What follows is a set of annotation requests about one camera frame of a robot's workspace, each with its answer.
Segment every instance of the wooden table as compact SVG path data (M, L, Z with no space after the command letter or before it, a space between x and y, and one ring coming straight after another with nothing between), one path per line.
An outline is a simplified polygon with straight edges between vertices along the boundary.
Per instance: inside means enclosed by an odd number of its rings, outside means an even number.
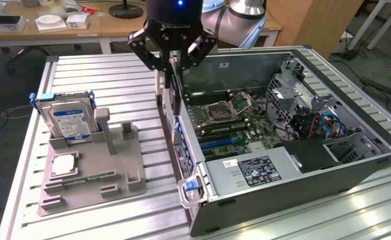
M7 10L17 16L26 18L26 27L22 32L0 32L0 47L11 46L35 46L35 45L57 45L57 44L79 44L100 43L102 53L110 54L110 43L128 41L128 35L142 29L146 14L136 19L121 19L109 14L109 8L120 4L118 2L85 2L81 5L86 7L100 8L101 14L89 17L89 29L71 29L51 33L39 33L35 19L39 12L49 11L49 7L25 7L22 2L9 2ZM282 26L272 20L271 15L265 23L261 36L267 36L264 46L271 47L275 44Z

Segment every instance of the hard drive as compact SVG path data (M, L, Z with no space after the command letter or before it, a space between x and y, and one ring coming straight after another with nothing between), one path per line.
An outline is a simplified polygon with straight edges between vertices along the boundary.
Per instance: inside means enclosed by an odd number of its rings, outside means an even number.
M63 137L67 143L93 141L92 133L100 131L94 119L94 94L92 91L45 93L31 101L50 128L51 137Z

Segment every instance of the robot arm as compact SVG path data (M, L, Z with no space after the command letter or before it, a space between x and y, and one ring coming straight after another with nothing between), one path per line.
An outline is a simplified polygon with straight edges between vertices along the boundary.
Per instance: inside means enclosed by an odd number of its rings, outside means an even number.
M165 72L165 88L174 88L179 91L174 94L180 96L180 88L172 80L170 53L179 52L176 72L183 77L184 70L199 66L217 41L213 34L203 29L203 0L146 0L146 10L144 29L130 35L129 45L148 68ZM160 57L146 50L146 38L158 47ZM189 51L197 39L199 43Z

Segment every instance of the black lamp base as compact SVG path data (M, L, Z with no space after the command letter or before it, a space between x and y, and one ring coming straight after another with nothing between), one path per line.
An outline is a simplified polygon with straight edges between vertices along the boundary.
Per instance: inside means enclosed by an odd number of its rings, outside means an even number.
M134 19L144 15L144 9L136 5L128 5L128 9L124 9L124 4L118 4L109 8L109 13L122 19Z

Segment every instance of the blue pcie slot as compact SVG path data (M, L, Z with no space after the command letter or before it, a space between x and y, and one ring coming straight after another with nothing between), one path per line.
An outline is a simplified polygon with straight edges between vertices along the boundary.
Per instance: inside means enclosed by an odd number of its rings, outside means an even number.
M204 143L200 145L200 147L201 149L211 149L211 148L232 145L236 143L237 139L239 139L237 137L233 137L232 139L228 139L228 140Z

